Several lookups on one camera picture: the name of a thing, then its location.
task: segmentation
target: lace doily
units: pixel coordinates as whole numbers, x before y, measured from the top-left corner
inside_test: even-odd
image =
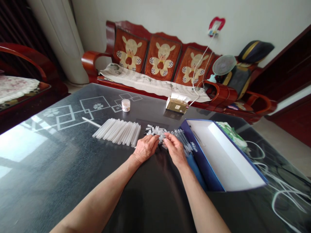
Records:
[[[36,89],[39,83],[36,79],[0,76],[0,104],[22,97]]]

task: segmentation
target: fan grille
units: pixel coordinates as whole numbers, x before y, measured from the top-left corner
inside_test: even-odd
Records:
[[[216,75],[229,73],[236,65],[236,58],[232,55],[224,55],[218,58],[213,65],[213,72]]]

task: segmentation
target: small white jar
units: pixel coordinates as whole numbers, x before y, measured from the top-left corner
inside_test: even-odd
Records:
[[[131,102],[128,99],[122,100],[122,110],[124,112],[129,112],[131,106]]]

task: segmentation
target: teddy bear cushion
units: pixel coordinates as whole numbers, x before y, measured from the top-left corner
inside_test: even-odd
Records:
[[[145,74],[161,81],[171,81],[181,52],[181,43],[152,35]]]
[[[187,47],[177,71],[176,83],[192,86],[194,80],[195,86],[198,86],[198,84],[199,87],[203,86],[202,80],[205,79],[215,56],[214,53],[210,52],[206,52],[203,56],[203,53],[204,51],[190,46]]]
[[[117,28],[113,59],[120,66],[141,73],[147,48],[148,40]]]

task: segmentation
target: wooden door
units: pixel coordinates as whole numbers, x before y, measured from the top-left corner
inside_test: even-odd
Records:
[[[311,26],[285,50],[252,83],[251,91],[281,102],[311,85]]]
[[[267,66],[251,90],[278,103],[311,85],[311,25]],[[266,118],[311,147],[311,95]]]

